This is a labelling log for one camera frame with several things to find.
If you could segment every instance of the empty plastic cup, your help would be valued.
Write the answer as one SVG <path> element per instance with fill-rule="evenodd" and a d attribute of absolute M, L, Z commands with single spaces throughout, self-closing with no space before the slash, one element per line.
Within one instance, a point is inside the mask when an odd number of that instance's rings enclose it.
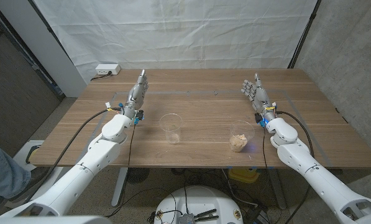
<path fill-rule="evenodd" d="M 254 128 L 246 121 L 234 121 L 230 130 L 229 148 L 234 152 L 240 152 L 254 137 Z"/>
<path fill-rule="evenodd" d="M 182 124 L 183 120 L 175 113 L 169 113 L 160 118 L 159 125 L 166 132 L 168 143 L 177 144 L 180 142 Z"/>

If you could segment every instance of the table top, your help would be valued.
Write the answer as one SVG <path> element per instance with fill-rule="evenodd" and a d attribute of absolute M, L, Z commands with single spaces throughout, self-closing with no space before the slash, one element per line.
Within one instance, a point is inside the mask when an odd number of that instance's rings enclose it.
<path fill-rule="evenodd" d="M 264 131 L 254 121 L 250 101 L 241 92 L 245 79 L 258 72 L 271 102 L 306 125 L 316 159 L 328 168 L 371 168 L 371 149 L 347 124 L 319 88 L 298 69 L 245 70 L 146 70 L 149 89 L 145 95 L 145 119 L 132 129 L 114 166 L 121 167 L 258 167 L 265 168 Z M 90 116 L 125 103 L 128 91 L 140 70 L 121 70 L 118 75 L 93 80 L 58 123 L 39 150 L 30 158 L 36 166 L 51 166 L 76 130 Z M 160 129 L 159 119 L 176 113 L 183 119 L 181 141 L 169 144 Z M 109 111 L 90 121 L 73 141 L 59 166 L 73 166 L 93 138 L 101 132 L 115 112 Z M 281 114 L 308 143 L 296 121 Z M 243 151 L 229 149 L 229 127 L 233 121 L 251 123 L 255 136 Z M 264 151 L 268 168 L 286 168 L 266 133 Z"/>

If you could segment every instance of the white backdrop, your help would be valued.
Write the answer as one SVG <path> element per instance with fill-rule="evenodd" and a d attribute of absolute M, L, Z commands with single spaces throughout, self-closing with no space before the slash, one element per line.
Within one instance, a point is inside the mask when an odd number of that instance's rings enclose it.
<path fill-rule="evenodd" d="M 316 0 L 34 0 L 88 83 L 131 68 L 287 68 Z"/>

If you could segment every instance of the power strip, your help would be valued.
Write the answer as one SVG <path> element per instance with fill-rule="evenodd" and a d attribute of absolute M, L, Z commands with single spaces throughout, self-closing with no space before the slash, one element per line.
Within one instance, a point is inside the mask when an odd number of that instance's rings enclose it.
<path fill-rule="evenodd" d="M 121 70 L 119 64 L 99 64 L 96 67 L 98 75 L 107 75 L 109 71 L 112 72 L 112 75 L 117 75 Z"/>

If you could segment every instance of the jeans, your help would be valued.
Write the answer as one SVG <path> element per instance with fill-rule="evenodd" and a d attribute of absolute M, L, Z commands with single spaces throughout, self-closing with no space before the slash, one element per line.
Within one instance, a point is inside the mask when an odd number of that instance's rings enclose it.
<path fill-rule="evenodd" d="M 30 171 L 20 167 L 0 148 L 0 196 L 12 198 L 22 192 L 30 180 Z"/>

